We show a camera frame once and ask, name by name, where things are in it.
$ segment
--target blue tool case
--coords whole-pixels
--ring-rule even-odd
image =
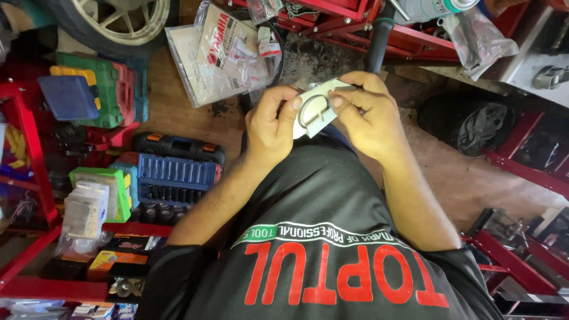
[[[218,165],[140,153],[138,199],[172,206],[194,204],[213,187]]]

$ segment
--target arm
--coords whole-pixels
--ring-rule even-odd
[[[376,75],[366,72],[351,72],[340,80],[363,85],[364,90],[329,94],[354,146],[383,167],[387,206],[397,231],[422,251],[460,248],[454,226],[413,156],[397,104],[385,84]]]
[[[203,245],[247,203],[269,172],[292,149],[292,126],[300,107],[298,92],[291,87],[265,91],[258,106],[245,117],[248,149],[239,164],[221,179],[178,222],[168,245]],[[282,100],[288,100],[281,112]]]

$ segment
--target spray can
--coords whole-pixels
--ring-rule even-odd
[[[399,0],[411,19],[405,21],[399,13],[395,13],[396,24],[404,26],[415,22],[426,22],[448,14],[459,13],[476,6],[479,0]]]

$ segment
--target hand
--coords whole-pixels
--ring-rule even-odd
[[[292,127],[302,103],[293,87],[265,90],[259,104],[247,113],[247,153],[245,161],[260,169],[272,170],[292,150]],[[282,100],[287,102],[278,113]]]
[[[377,75],[354,71],[339,80],[364,87],[363,90],[329,92],[334,110],[346,126],[354,147],[382,163],[408,146],[397,103]]]

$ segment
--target blue socket tray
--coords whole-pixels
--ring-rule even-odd
[[[140,202],[159,202],[172,206],[192,204],[204,195],[203,191],[210,190],[216,180],[217,164],[213,162],[198,162],[174,157],[160,157],[153,154],[140,153],[138,158],[138,200]],[[159,196],[149,196],[152,187],[186,190],[198,199],[180,201],[172,197],[162,200]]]
[[[133,201],[133,208],[138,207],[140,204],[138,200],[138,168],[135,165],[122,162],[114,162],[109,168],[119,169],[123,173],[130,174],[129,196]]]
[[[122,63],[134,71],[134,121],[142,123],[148,120],[148,85],[146,79],[149,59],[123,59],[103,54],[98,54],[98,56],[107,60]]]
[[[99,117],[95,98],[85,77],[44,76],[37,81],[57,120],[92,120]]]

